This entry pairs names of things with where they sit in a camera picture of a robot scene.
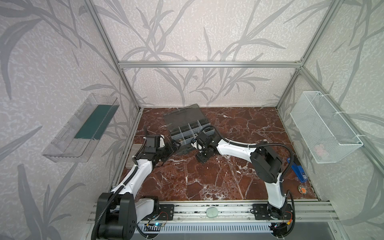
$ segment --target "red marble surface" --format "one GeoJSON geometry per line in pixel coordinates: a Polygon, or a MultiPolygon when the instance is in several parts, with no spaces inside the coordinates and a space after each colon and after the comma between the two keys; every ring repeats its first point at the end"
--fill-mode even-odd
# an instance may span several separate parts
{"type": "MultiPolygon", "coordinates": [[[[143,142],[144,125],[149,133],[169,138],[162,116],[174,110],[145,108],[134,143],[143,142]]],[[[280,142],[292,148],[275,108],[202,108],[202,111],[229,139],[249,143],[280,142]]],[[[289,152],[281,147],[274,149],[283,158],[285,167],[289,152]]],[[[196,153],[197,150],[182,156],[174,154],[163,167],[155,168],[136,199],[145,195],[158,196],[160,201],[268,199],[265,184],[251,163],[232,156],[214,156],[201,164],[195,158],[196,153]]],[[[127,173],[128,170],[124,170],[122,178],[127,173]]],[[[302,184],[292,170],[285,176],[283,188],[284,192],[290,189],[295,199],[316,199],[310,183],[302,184]],[[306,195],[299,193],[299,185],[307,187],[306,195]]]]}

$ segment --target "orange circular object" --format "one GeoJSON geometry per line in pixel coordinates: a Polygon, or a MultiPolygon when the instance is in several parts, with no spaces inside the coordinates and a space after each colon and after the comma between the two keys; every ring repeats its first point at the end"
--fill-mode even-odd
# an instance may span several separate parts
{"type": "Polygon", "coordinates": [[[301,194],[303,194],[303,195],[307,194],[307,188],[304,187],[303,185],[299,185],[299,186],[297,187],[297,190],[299,190],[299,193],[301,193],[301,194]]]}

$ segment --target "wallpaper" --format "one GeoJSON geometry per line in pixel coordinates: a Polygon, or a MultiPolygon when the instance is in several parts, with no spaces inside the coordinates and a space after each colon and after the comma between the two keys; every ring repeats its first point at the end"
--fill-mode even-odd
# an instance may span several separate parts
{"type": "Polygon", "coordinates": [[[255,107],[276,106],[293,72],[293,68],[135,68],[125,70],[125,75],[143,106],[255,107]]]}
{"type": "Polygon", "coordinates": [[[331,1],[94,2],[121,61],[296,61],[331,1]]]}
{"type": "MultiPolygon", "coordinates": [[[[383,152],[384,1],[344,1],[306,68],[383,152]]],[[[299,77],[279,109],[287,133],[322,200],[330,200],[351,240],[384,235],[384,178],[361,149],[317,164],[289,113],[303,91],[299,77]]]]}
{"type": "Polygon", "coordinates": [[[331,201],[350,240],[379,240],[384,234],[384,178],[358,149],[337,163],[318,164],[290,112],[303,91],[313,91],[299,77],[279,109],[287,134],[318,197],[331,201]]]}
{"type": "Polygon", "coordinates": [[[79,239],[137,111],[82,1],[1,0],[0,17],[0,239],[79,239]],[[43,157],[90,93],[120,103],[92,157],[43,157]]]}
{"type": "MultiPolygon", "coordinates": [[[[95,0],[120,61],[297,61],[330,0],[95,0]]],[[[125,69],[142,106],[275,106],[293,69],[125,69]]]]}
{"type": "Polygon", "coordinates": [[[383,1],[343,4],[306,67],[384,154],[383,1]]]}

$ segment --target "white wire mesh basket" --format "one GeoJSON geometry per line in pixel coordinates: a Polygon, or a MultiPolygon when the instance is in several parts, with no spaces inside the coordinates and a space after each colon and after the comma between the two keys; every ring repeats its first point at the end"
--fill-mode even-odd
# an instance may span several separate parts
{"type": "Polygon", "coordinates": [[[291,117],[317,163],[338,162],[363,145],[319,91],[303,92],[291,117]]]}

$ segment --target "blue box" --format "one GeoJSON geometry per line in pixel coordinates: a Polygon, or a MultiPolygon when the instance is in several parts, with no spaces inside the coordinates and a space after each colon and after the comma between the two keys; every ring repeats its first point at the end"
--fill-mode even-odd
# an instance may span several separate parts
{"type": "Polygon", "coordinates": [[[292,170],[296,173],[296,176],[299,178],[300,182],[308,181],[307,175],[305,175],[304,169],[296,157],[293,160],[292,170]]]}

